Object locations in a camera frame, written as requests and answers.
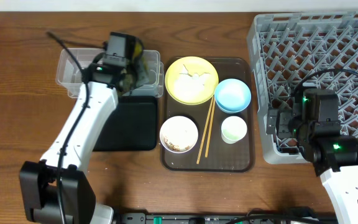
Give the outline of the white green cup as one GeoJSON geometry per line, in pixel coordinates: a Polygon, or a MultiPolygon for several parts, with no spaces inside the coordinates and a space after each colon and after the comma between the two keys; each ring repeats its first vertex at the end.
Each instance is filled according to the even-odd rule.
{"type": "Polygon", "coordinates": [[[243,139],[247,134],[247,124],[239,116],[226,118],[221,125],[221,137],[227,144],[234,144],[243,139]]]}

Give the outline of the white bowl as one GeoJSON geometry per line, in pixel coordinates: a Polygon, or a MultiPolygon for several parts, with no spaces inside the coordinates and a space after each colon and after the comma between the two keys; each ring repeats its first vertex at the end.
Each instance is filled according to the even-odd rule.
{"type": "Polygon", "coordinates": [[[160,141],[169,152],[183,154],[190,151],[198,140],[196,124],[186,116],[168,118],[160,128],[160,141]]]}

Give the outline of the light blue bowl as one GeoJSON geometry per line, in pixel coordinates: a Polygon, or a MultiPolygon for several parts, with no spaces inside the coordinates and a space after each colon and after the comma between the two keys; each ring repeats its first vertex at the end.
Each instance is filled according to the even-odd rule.
{"type": "Polygon", "coordinates": [[[217,85],[214,99],[221,111],[234,114],[250,106],[252,95],[250,88],[243,81],[229,78],[217,85]]]}

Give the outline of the clear plastic waste bin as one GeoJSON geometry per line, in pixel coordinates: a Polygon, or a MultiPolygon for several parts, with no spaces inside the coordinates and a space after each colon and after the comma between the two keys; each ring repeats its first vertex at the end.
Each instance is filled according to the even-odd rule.
{"type": "MultiPolygon", "coordinates": [[[[102,49],[96,48],[69,48],[82,68],[86,68],[102,49]]],[[[149,82],[141,87],[124,94],[124,96],[154,96],[160,98],[163,95],[164,71],[163,63],[160,61],[160,53],[156,50],[144,50],[144,61],[149,69],[149,82]]],[[[55,79],[58,85],[67,89],[70,98],[77,98],[81,86],[81,72],[76,63],[62,50],[57,67],[55,79]]]]}

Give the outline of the left wooden chopstick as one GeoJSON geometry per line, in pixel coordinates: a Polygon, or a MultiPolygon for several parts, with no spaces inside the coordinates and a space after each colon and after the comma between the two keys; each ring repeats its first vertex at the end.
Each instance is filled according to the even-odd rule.
{"type": "Polygon", "coordinates": [[[208,108],[208,113],[207,113],[207,117],[206,117],[206,122],[205,122],[205,124],[204,124],[203,134],[202,134],[202,136],[201,136],[201,143],[200,143],[200,148],[199,148],[199,152],[198,152],[198,157],[197,157],[197,160],[196,160],[196,164],[199,164],[199,163],[200,163],[201,154],[202,154],[203,145],[204,145],[204,139],[205,139],[205,136],[206,136],[206,131],[207,131],[208,123],[209,123],[209,121],[210,121],[210,116],[211,116],[211,110],[212,110],[212,107],[213,107],[213,103],[214,103],[214,99],[213,99],[213,97],[212,97],[211,102],[210,102],[210,104],[209,104],[209,108],[208,108]]]}

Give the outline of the grey dishwasher rack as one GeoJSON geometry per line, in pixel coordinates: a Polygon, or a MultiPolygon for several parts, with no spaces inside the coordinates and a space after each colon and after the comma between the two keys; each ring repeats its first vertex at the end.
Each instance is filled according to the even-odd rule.
{"type": "Polygon", "coordinates": [[[358,139],[358,11],[261,14],[247,36],[263,157],[302,163],[294,139],[266,133],[270,107],[289,110],[299,82],[338,95],[341,132],[358,139]]]}

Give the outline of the black waste tray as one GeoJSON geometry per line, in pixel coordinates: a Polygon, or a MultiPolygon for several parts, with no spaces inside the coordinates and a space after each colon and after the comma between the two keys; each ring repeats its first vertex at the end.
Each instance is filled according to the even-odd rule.
{"type": "Polygon", "coordinates": [[[150,151],[157,145],[158,101],[154,96],[124,96],[106,121],[95,151],[150,151]]]}

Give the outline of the white tissue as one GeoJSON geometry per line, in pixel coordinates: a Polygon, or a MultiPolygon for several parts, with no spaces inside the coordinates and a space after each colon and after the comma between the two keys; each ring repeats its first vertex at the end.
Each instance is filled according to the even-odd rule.
{"type": "Polygon", "coordinates": [[[182,82],[185,82],[185,84],[188,86],[193,85],[193,86],[204,88],[210,76],[211,76],[210,73],[206,73],[206,72],[200,74],[196,72],[190,73],[186,65],[183,64],[178,79],[182,82]]]}

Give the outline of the brown serving tray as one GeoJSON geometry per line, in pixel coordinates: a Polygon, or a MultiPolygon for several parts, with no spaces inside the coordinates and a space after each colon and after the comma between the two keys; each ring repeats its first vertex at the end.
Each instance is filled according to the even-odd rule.
{"type": "Polygon", "coordinates": [[[211,135],[211,139],[208,157],[205,157],[205,152],[202,152],[200,156],[198,153],[210,102],[207,101],[201,105],[188,106],[177,102],[169,94],[165,95],[164,100],[164,119],[173,116],[186,116],[196,124],[199,132],[195,146],[188,152],[177,154],[161,147],[161,161],[167,169],[194,172],[245,172],[253,166],[254,131],[253,109],[251,105],[236,114],[246,122],[248,130],[245,137],[234,144],[225,143],[221,137],[222,122],[230,115],[215,107],[213,128],[211,131],[206,132],[211,135]]]}

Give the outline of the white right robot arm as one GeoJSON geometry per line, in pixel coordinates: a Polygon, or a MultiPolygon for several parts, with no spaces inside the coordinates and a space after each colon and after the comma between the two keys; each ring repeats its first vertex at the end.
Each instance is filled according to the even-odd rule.
{"type": "Polygon", "coordinates": [[[307,88],[290,110],[270,108],[267,134],[294,138],[304,160],[313,164],[339,223],[358,223],[358,139],[341,134],[338,97],[332,90],[307,88]]]}

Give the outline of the yellow green wrapper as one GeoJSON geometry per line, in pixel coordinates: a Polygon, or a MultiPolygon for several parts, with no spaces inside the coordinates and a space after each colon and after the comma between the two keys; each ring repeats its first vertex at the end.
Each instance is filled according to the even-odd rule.
{"type": "Polygon", "coordinates": [[[141,40],[136,41],[134,44],[134,50],[133,50],[133,54],[132,54],[132,60],[134,62],[140,60],[140,58],[142,57],[144,52],[144,45],[142,43],[141,40]]]}

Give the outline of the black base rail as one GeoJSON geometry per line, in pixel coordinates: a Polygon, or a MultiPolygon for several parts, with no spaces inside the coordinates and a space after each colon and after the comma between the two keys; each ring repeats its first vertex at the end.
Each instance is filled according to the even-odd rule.
{"type": "Polygon", "coordinates": [[[279,220],[273,217],[257,218],[261,214],[250,215],[184,215],[184,214],[146,214],[123,213],[113,217],[112,224],[274,224],[274,223],[304,223],[296,220],[279,220]]]}

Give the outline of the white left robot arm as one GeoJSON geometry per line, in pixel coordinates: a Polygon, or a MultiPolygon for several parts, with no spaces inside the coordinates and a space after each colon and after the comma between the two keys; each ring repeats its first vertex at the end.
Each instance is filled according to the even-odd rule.
{"type": "Polygon", "coordinates": [[[142,41],[111,32],[103,51],[79,68],[78,98],[58,137],[38,162],[19,172],[26,219],[34,223],[112,223],[86,178],[91,153],[119,96],[148,82],[142,41]]]}

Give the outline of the yellow plate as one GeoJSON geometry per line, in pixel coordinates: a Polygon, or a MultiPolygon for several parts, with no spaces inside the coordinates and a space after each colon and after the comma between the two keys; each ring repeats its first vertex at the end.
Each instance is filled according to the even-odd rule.
{"type": "Polygon", "coordinates": [[[165,88],[169,95],[179,103],[185,105],[199,105],[207,102],[213,97],[214,91],[219,83],[219,77],[215,67],[201,57],[182,57],[175,60],[167,69],[165,75],[165,88]],[[186,65],[190,73],[210,73],[210,77],[204,88],[186,85],[178,79],[183,64],[186,65]]]}

